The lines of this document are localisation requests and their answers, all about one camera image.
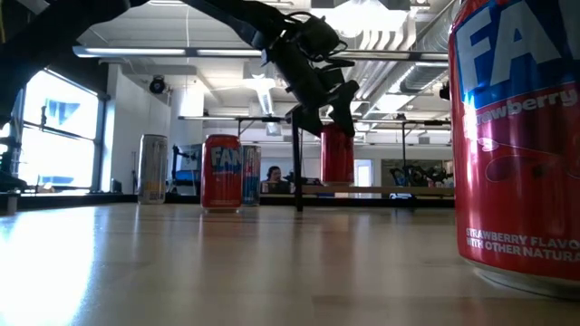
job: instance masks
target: fanta logo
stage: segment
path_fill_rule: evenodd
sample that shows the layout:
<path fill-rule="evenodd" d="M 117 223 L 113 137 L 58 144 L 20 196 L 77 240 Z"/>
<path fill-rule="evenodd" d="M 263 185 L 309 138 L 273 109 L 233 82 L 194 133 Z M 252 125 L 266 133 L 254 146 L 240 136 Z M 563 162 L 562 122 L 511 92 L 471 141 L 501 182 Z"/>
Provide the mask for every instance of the fanta logo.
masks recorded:
<path fill-rule="evenodd" d="M 461 90 L 467 97 L 479 86 L 491 88 L 518 76 L 528 80 L 518 81 L 521 86 L 515 89 L 490 94 L 484 102 L 476 103 L 476 108 L 557 83 L 573 82 L 573 76 L 563 80 L 558 67 L 580 60 L 580 20 L 576 17 L 580 1 L 511 0 L 504 3 L 489 2 L 469 17 L 455 34 Z"/>
<path fill-rule="evenodd" d="M 231 170 L 239 172 L 242 168 L 240 149 L 214 147 L 211 149 L 211 166 L 216 171 Z"/>

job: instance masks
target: table surface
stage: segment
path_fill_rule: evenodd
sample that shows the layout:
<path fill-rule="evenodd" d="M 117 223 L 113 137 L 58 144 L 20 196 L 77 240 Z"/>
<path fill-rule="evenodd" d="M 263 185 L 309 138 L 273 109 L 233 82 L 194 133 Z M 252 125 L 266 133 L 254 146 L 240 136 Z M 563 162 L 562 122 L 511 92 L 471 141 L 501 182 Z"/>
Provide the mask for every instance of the table surface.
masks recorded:
<path fill-rule="evenodd" d="M 0 324 L 579 325 L 478 278 L 452 210 L 119 204 L 0 217 Z"/>

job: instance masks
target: robotic arm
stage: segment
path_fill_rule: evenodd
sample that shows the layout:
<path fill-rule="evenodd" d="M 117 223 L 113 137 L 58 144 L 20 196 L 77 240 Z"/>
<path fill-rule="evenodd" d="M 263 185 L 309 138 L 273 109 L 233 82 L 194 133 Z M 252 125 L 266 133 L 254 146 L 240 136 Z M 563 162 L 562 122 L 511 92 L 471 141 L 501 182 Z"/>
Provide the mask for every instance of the robotic arm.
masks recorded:
<path fill-rule="evenodd" d="M 334 30 L 308 13 L 282 14 L 274 7 L 243 0 L 182 0 L 232 28 L 239 37 L 262 51 L 264 64 L 272 62 L 300 102 L 294 108 L 299 126 L 314 135 L 322 123 L 318 110 L 333 106 L 333 120 L 353 137 L 350 103 L 359 86 L 344 81 L 341 68 L 352 62 L 336 60 L 345 45 Z M 148 0 L 52 0 L 51 5 L 21 33 L 0 45 L 0 126 L 10 120 L 17 93 L 60 51 L 74 44 L 89 27 L 114 19 Z M 306 16 L 306 20 L 296 19 Z M 315 68 L 314 62 L 325 62 Z"/>

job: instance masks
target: person with headphones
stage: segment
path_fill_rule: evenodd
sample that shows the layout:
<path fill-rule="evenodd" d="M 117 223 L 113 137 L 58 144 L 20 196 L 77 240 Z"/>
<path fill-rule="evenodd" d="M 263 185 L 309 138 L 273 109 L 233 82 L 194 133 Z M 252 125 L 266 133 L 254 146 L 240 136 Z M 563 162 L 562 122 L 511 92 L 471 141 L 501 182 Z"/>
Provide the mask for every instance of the person with headphones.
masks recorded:
<path fill-rule="evenodd" d="M 282 180 L 280 167 L 272 166 L 266 174 L 267 180 L 262 181 L 262 192 L 267 194 L 290 194 L 290 184 Z"/>

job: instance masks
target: blue can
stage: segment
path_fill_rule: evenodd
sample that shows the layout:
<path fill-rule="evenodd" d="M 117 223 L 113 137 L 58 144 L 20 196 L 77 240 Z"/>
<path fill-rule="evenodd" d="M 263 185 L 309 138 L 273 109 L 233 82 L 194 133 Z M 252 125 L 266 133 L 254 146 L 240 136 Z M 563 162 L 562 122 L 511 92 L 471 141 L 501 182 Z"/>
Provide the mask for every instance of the blue can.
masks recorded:
<path fill-rule="evenodd" d="M 258 146 L 243 146 L 244 173 L 242 174 L 242 202 L 247 206 L 260 204 L 260 162 L 262 149 Z"/>

